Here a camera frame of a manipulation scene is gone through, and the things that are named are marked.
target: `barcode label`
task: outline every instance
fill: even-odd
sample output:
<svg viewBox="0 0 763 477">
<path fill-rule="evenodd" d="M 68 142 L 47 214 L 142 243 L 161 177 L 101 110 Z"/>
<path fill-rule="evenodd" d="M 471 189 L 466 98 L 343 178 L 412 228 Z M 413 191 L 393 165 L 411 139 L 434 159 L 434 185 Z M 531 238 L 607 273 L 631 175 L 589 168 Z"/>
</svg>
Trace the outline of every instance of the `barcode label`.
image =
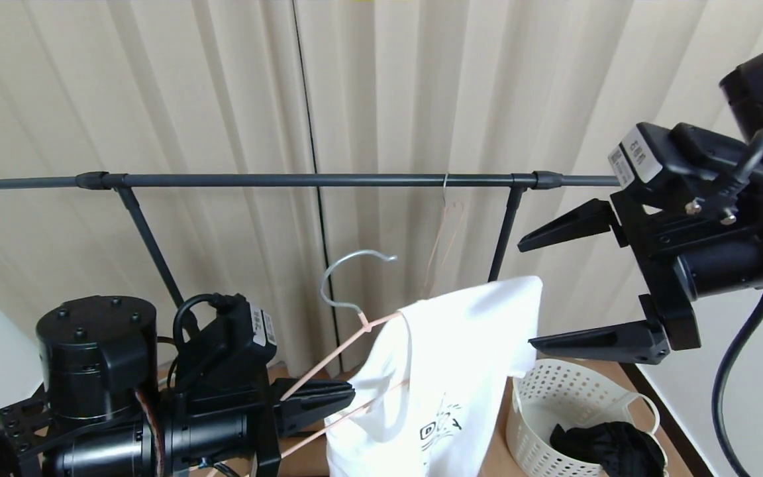
<svg viewBox="0 0 763 477">
<path fill-rule="evenodd" d="M 629 156 L 629 160 L 632 161 L 635 166 L 635 172 L 638 173 L 638 177 L 644 181 L 651 181 L 664 167 L 655 156 L 652 154 L 652 149 L 649 148 L 644 139 L 644 135 L 641 134 L 638 127 L 633 127 L 632 130 L 623 139 L 623 149 Z"/>
<path fill-rule="evenodd" d="M 249 305 L 249 310 L 252 312 L 252 342 L 258 346 L 267 345 L 267 331 L 264 328 L 264 315 L 260 308 L 255 305 Z"/>
<path fill-rule="evenodd" d="M 273 345 L 278 346 L 278 343 L 276 343 L 276 329 L 273 328 L 273 319 L 270 317 L 270 314 L 266 311 L 261 311 L 261 313 L 264 315 L 264 329 L 267 333 L 267 341 L 270 341 Z"/>
<path fill-rule="evenodd" d="M 632 166 L 629 166 L 629 161 L 626 160 L 626 155 L 623 154 L 623 149 L 620 146 L 614 148 L 611 154 L 608 154 L 608 161 L 611 163 L 611 169 L 614 171 L 614 175 L 617 176 L 617 180 L 620 181 L 620 187 L 626 188 L 635 180 L 635 173 L 632 172 Z"/>
</svg>

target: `clothing rack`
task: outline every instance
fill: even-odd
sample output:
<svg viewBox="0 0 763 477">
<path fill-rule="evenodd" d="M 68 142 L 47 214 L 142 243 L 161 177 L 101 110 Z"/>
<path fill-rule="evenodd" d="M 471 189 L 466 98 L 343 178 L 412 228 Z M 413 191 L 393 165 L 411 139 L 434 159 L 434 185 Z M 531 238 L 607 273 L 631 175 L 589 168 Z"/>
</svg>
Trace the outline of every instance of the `clothing rack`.
<svg viewBox="0 0 763 477">
<path fill-rule="evenodd" d="M 88 190 L 115 190 L 128 209 L 131 220 L 149 256 L 158 269 L 176 307 L 184 302 L 158 241 L 140 209 L 134 187 L 508 187 L 505 216 L 493 251 L 489 282 L 496 281 L 511 238 L 511 227 L 522 195 L 527 190 L 556 187 L 618 187 L 614 176 L 565 176 L 558 172 L 535 171 L 511 174 L 112 174 L 85 172 L 57 178 L 0 179 L 0 190 L 78 187 Z M 199 332 L 194 321 L 187 322 L 188 333 Z"/>
</svg>

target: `hanger hook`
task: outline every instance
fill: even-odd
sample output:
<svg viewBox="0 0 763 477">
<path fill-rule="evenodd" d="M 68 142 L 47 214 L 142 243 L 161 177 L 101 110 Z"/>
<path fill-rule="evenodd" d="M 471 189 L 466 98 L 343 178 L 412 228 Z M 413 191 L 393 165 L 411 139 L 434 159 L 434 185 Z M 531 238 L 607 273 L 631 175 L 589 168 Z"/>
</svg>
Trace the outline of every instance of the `hanger hook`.
<svg viewBox="0 0 763 477">
<path fill-rule="evenodd" d="M 446 207 L 446 181 L 449 178 L 449 173 L 443 176 L 443 206 Z"/>
<path fill-rule="evenodd" d="M 375 250 L 357 250 L 352 252 L 351 254 L 346 254 L 346 256 L 341 257 L 340 260 L 337 260 L 337 262 L 334 262 L 329 266 L 329 268 L 326 269 L 326 272 L 323 274 L 323 278 L 320 281 L 320 296 L 322 297 L 323 301 L 328 303 L 331 306 L 342 306 L 345 308 L 352 308 L 352 310 L 355 310 L 358 312 L 358 314 L 363 315 L 364 312 L 361 311 L 360 306 L 355 305 L 354 303 L 348 303 L 345 301 L 331 301 L 331 299 L 326 296 L 326 284 L 328 283 L 328 278 L 331 275 L 331 272 L 334 272 L 334 269 L 337 268 L 337 266 L 340 266 L 343 262 L 346 262 L 346 260 L 349 260 L 351 258 L 357 257 L 357 256 L 375 256 L 378 258 L 381 258 L 382 260 L 385 260 L 385 262 L 393 262 L 397 259 L 396 256 L 386 256 L 385 254 L 382 254 L 381 252 L 375 251 Z"/>
</svg>

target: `wooden floor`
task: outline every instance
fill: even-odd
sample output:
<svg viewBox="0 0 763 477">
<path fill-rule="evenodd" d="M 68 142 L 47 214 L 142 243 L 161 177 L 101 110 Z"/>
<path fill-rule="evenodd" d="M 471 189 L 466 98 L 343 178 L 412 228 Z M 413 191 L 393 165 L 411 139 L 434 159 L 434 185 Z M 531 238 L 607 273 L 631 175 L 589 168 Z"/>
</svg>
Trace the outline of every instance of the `wooden floor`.
<svg viewBox="0 0 763 477">
<path fill-rule="evenodd" d="M 586 360 L 585 362 L 579 362 L 584 366 L 588 366 L 597 372 L 601 372 L 606 377 L 610 378 L 615 383 L 620 384 L 628 390 L 635 390 L 632 386 L 632 382 L 626 377 L 623 369 L 620 365 L 614 362 L 594 362 L 593 360 Z M 272 372 L 272 378 L 285 377 L 283 370 L 276 370 Z M 499 410 L 499 416 L 497 416 L 496 428 L 493 432 L 493 438 L 491 439 L 490 447 L 485 455 L 484 463 L 482 464 L 482 471 L 479 473 L 479 477 L 527 477 L 526 474 L 517 466 L 514 462 L 511 453 L 508 451 L 508 447 L 505 446 L 505 422 L 508 419 L 509 407 L 511 407 L 511 381 L 505 387 L 505 396 L 503 396 L 502 407 Z M 630 411 L 635 419 L 636 426 L 639 429 L 649 429 L 653 423 L 653 414 L 646 407 L 644 402 L 636 401 L 630 406 Z M 318 423 L 312 426 L 310 429 L 320 429 L 321 424 Z M 684 460 L 679 456 L 673 447 L 672 442 L 667 437 L 667 434 L 663 429 L 655 434 L 658 441 L 661 443 L 661 447 L 664 448 L 667 454 L 668 466 L 667 471 L 670 477 L 690 477 L 691 473 L 687 469 Z M 285 439 L 281 442 L 282 449 L 287 449 L 293 446 L 295 442 L 299 442 L 299 439 Z M 231 468 L 235 469 L 237 473 L 246 475 L 249 472 L 249 462 L 245 459 L 234 459 L 229 462 Z M 208 474 L 206 470 L 197 470 L 191 472 L 194 477 L 204 477 Z M 326 438 L 320 437 L 316 441 L 311 442 L 308 446 L 295 452 L 293 455 L 288 456 L 281 463 L 281 472 L 279 475 L 289 477 L 321 477 L 328 475 L 328 465 L 326 462 Z"/>
</svg>

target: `white plastic basket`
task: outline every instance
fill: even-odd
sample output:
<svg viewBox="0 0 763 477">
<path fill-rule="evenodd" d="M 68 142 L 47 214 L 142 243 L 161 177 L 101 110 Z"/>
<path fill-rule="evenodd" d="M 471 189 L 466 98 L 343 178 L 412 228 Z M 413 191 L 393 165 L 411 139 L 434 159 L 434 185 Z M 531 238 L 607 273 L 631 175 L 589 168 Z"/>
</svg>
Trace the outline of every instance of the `white plastic basket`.
<svg viewBox="0 0 763 477">
<path fill-rule="evenodd" d="M 564 429 L 587 428 L 612 421 L 634 425 L 628 407 L 636 399 L 643 399 L 653 411 L 655 421 L 649 429 L 649 435 L 653 435 L 658 430 L 660 416 L 647 396 L 630 392 L 585 366 L 564 360 L 537 360 L 526 377 L 514 378 L 512 410 L 505 427 L 508 448 L 529 477 L 603 474 L 598 464 L 582 462 L 554 450 L 548 444 L 549 437 L 555 425 Z"/>
</svg>

